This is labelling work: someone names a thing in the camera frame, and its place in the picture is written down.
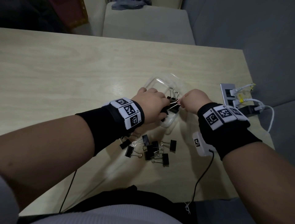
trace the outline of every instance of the electrical outlet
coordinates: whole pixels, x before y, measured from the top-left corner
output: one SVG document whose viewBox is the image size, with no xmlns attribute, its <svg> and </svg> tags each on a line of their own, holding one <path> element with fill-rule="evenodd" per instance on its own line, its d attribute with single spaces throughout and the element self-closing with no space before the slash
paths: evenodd
<svg viewBox="0 0 295 224">
<path fill-rule="evenodd" d="M 232 96 L 230 91 L 236 88 L 235 84 L 221 83 L 220 88 L 224 105 L 233 106 L 233 101 L 237 98 L 235 96 Z"/>
</svg>

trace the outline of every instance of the wood grain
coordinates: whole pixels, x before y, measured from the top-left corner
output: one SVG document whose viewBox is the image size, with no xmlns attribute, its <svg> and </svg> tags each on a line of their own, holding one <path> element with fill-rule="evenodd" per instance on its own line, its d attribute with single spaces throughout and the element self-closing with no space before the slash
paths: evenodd
<svg viewBox="0 0 295 224">
<path fill-rule="evenodd" d="M 218 103 L 223 102 L 220 83 L 252 82 L 242 50 L 0 28 L 0 134 L 94 109 L 121 96 L 131 98 L 151 76 L 164 73 L 177 75 L 188 90 L 201 89 Z M 151 130 L 151 126 L 141 130 L 151 140 L 177 140 L 176 153 L 169 153 L 169 167 L 127 158 L 115 141 L 78 170 L 64 208 L 132 184 L 173 202 L 191 200 L 210 157 L 198 156 L 185 143 L 186 116 L 181 111 L 173 130 Z M 256 117 L 251 118 L 251 131 L 273 147 Z M 21 215 L 58 212 L 71 178 L 47 191 Z M 235 196 L 216 155 L 195 200 Z"/>
</svg>

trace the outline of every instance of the table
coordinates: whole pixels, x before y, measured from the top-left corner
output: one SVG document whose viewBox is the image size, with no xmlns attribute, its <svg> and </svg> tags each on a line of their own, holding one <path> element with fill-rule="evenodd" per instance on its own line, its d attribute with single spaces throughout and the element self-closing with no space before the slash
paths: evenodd
<svg viewBox="0 0 295 224">
<path fill-rule="evenodd" d="M 218 103 L 223 102 L 220 83 L 252 82 L 242 50 L 0 28 L 0 134 L 131 98 L 148 78 L 161 73 L 177 75 L 188 89 L 201 89 Z M 185 117 L 181 111 L 169 135 L 161 127 L 147 131 L 152 140 L 177 140 L 169 167 L 125 157 L 117 140 L 78 169 L 63 208 L 133 184 L 173 202 L 190 201 L 211 158 L 185 144 Z M 250 122 L 250 130 L 273 147 L 258 118 Z M 21 215 L 58 212 L 72 175 Z M 216 155 L 195 200 L 236 196 Z"/>
</svg>

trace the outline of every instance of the right hand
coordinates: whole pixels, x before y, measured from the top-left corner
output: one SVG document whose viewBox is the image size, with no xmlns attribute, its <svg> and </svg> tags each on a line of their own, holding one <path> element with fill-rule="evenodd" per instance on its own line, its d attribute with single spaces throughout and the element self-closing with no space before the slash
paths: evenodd
<svg viewBox="0 0 295 224">
<path fill-rule="evenodd" d="M 201 90 L 194 89 L 186 93 L 177 103 L 186 111 L 197 114 L 202 106 L 211 102 L 207 94 Z"/>
</svg>

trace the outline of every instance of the transparent plastic box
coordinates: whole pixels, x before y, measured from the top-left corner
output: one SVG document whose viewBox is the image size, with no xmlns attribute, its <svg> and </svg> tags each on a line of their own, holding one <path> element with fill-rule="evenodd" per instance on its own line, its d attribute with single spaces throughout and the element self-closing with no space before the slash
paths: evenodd
<svg viewBox="0 0 295 224">
<path fill-rule="evenodd" d="M 165 96 L 171 96 L 180 99 L 185 93 L 187 93 L 187 89 L 185 84 L 174 74 L 158 74 L 148 79 L 148 81 L 144 85 L 145 88 L 155 88 L 159 92 L 163 92 Z M 168 115 L 165 118 L 164 122 L 161 122 L 161 126 L 164 128 L 168 128 L 174 120 L 177 118 L 179 112 L 173 113 L 168 110 Z"/>
</svg>

